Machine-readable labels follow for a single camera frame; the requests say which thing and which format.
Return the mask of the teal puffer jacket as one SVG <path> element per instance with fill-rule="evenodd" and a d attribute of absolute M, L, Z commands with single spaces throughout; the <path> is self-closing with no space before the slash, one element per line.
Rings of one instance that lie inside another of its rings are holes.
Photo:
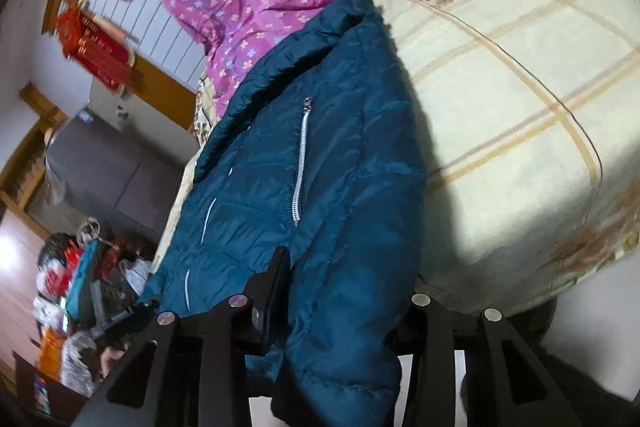
<path fill-rule="evenodd" d="M 292 426 L 381 426 L 424 243 L 416 117 L 372 0 L 335 0 L 241 81 L 198 155 L 145 298 L 183 317 L 291 256 L 288 330 L 246 361 Z"/>

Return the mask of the clutter pile on floor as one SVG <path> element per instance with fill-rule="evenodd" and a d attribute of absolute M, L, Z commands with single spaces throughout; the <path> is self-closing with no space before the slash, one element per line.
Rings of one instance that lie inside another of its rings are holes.
<path fill-rule="evenodd" d="M 94 218 L 44 241 L 32 302 L 41 373 L 93 394 L 153 314 L 152 305 L 138 303 L 153 247 L 136 234 L 116 236 Z"/>

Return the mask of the dark grey wardrobe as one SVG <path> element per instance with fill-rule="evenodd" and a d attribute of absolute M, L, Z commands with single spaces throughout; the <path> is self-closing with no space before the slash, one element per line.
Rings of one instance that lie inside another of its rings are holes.
<path fill-rule="evenodd" d="M 60 124 L 44 151 L 63 199 L 116 234 L 157 243 L 182 171 L 85 107 Z"/>

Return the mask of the cream floral bedspread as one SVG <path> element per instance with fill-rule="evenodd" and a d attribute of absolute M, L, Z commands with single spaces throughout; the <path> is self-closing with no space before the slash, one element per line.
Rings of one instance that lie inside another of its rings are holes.
<path fill-rule="evenodd" d="M 513 314 L 628 251 L 639 232 L 639 0 L 372 2 L 425 165 L 413 291 Z"/>

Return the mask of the red hanging wall decoration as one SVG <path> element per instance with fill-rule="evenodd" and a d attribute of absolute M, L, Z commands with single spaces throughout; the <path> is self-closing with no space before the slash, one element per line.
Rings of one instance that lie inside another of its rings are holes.
<path fill-rule="evenodd" d="M 122 94 L 130 85 L 136 54 L 81 4 L 70 5 L 58 14 L 54 34 L 63 56 L 80 65 L 105 88 Z"/>

